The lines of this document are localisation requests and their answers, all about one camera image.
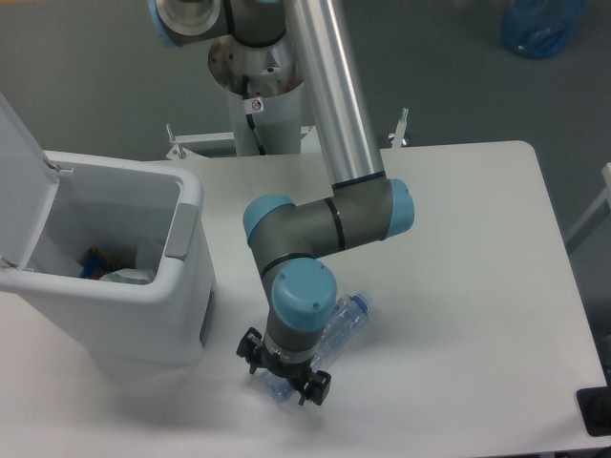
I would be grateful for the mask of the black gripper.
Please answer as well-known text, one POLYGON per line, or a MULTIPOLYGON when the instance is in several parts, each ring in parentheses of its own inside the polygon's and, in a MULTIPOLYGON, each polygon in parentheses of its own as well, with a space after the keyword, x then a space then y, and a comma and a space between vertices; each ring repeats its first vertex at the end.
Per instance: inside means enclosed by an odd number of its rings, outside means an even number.
POLYGON ((315 345, 300 352, 270 350, 263 345, 262 334, 250 327, 238 344, 237 355, 248 363, 250 375, 263 366, 272 374, 291 381, 291 386, 300 393, 300 406, 306 402, 321 406, 330 391, 331 375, 323 370, 312 371, 311 362, 317 349, 315 345))

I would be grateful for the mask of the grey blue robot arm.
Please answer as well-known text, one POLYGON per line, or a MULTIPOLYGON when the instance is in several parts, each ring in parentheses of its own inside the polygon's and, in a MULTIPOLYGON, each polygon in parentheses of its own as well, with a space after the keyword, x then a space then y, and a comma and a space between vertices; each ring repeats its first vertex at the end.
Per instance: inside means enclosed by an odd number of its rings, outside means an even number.
POLYGON ((253 98, 253 53, 286 44, 278 67, 296 63, 311 96, 329 198, 295 204, 257 198, 242 224, 269 303, 264 331, 249 329, 238 355, 251 370, 286 380, 302 400, 320 405, 331 377, 314 365, 333 317, 337 284, 325 256, 408 231, 414 208, 406 184, 387 177, 367 118, 340 4, 336 1, 152 1, 159 39, 170 47, 221 37, 241 46, 239 93, 253 98))

